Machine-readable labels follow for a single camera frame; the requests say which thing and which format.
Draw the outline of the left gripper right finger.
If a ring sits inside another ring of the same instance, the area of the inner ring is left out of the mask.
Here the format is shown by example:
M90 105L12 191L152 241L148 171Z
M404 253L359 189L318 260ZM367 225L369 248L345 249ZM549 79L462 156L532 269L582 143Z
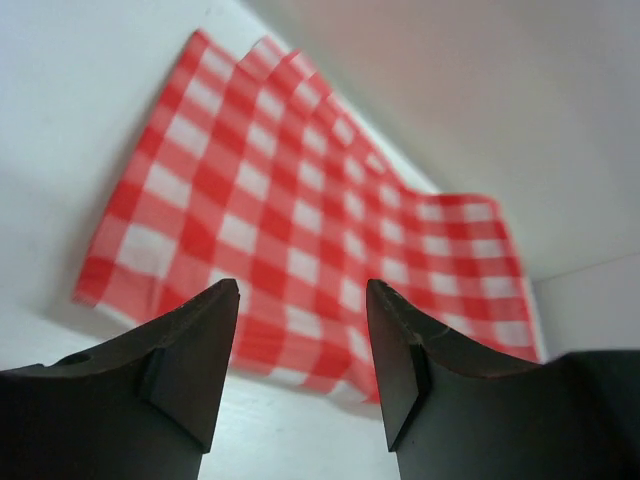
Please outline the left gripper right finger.
M492 350L370 280L388 448L404 479L635 479L639 354L536 364Z

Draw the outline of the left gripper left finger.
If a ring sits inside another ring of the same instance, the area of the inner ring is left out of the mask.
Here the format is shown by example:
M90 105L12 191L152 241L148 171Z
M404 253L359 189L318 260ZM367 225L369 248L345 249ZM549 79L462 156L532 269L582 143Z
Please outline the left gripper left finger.
M45 366L1 374L5 479L194 479L212 446L239 310L221 280Z

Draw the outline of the red white checkered cloth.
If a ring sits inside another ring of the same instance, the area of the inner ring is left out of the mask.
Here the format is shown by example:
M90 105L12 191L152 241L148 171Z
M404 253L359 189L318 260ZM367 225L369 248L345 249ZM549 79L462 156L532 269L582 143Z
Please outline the red white checkered cloth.
M499 352L535 361L535 317L498 204L412 189L305 56L187 41L106 206L76 302L127 323L223 278L231 364L376 402L371 279Z

